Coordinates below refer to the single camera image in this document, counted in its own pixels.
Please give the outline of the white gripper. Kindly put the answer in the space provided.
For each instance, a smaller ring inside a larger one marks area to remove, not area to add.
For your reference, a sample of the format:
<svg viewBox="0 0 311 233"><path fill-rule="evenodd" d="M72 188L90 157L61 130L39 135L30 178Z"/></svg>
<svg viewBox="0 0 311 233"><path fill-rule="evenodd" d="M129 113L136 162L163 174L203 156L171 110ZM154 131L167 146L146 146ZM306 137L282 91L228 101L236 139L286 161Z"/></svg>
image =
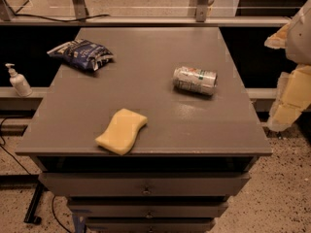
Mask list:
<svg viewBox="0 0 311 233"><path fill-rule="evenodd" d="M281 73L269 112L267 127L282 132L311 105L311 0L307 0L290 24L269 36L264 45L274 50L286 48L286 57L299 64L290 74Z"/></svg>

